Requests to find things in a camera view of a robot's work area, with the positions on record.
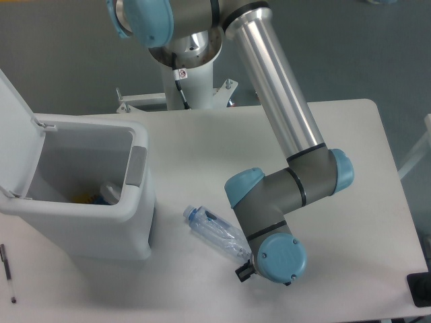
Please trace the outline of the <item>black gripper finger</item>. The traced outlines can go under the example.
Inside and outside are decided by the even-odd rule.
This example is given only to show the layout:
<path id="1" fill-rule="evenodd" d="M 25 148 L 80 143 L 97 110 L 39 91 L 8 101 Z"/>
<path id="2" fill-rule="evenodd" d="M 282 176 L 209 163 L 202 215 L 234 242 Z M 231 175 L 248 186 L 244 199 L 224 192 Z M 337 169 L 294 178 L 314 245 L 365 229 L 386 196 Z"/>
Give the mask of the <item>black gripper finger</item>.
<path id="1" fill-rule="evenodd" d="M 255 273 L 255 268 L 251 260 L 248 260 L 242 266 L 235 270 L 235 274 L 239 281 L 246 281 Z"/>

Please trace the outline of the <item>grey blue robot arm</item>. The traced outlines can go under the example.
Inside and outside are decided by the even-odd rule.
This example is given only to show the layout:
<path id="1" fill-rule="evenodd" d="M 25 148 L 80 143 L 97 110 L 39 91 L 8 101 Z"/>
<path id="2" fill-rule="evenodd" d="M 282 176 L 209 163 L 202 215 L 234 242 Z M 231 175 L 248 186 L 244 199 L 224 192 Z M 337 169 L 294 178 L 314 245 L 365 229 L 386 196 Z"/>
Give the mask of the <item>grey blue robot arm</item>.
<path id="1" fill-rule="evenodd" d="M 354 181 L 342 150 L 329 149 L 271 25 L 267 1 L 108 1 L 121 38 L 136 38 L 168 68 L 166 99 L 189 110 L 192 68 L 208 64 L 221 36 L 235 42 L 287 168 L 265 175 L 252 168 L 231 177 L 225 191 L 251 248 L 236 275 L 260 275 L 289 285 L 306 267 L 306 252 L 285 215 L 336 194 Z"/>

